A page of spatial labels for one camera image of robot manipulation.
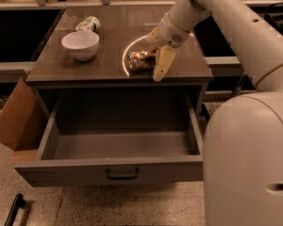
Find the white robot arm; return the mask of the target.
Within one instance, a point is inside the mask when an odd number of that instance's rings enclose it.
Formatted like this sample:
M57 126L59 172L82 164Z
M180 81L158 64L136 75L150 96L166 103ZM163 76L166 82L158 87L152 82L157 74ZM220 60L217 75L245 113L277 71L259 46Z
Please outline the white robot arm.
M241 0L176 0L149 39L162 50L153 78L175 48L212 17L254 92L220 105L203 147L206 226L283 226L283 35Z

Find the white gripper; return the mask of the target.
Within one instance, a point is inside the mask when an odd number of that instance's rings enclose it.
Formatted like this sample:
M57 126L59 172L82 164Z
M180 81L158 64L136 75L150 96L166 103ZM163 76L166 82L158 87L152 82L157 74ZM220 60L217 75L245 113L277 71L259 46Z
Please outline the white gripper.
M175 49L180 47L189 37L190 33L178 28L171 20L169 13L165 13L158 28L154 28L145 38L148 42L158 42L163 46L157 52L156 66L153 79L160 82L170 69L175 59Z

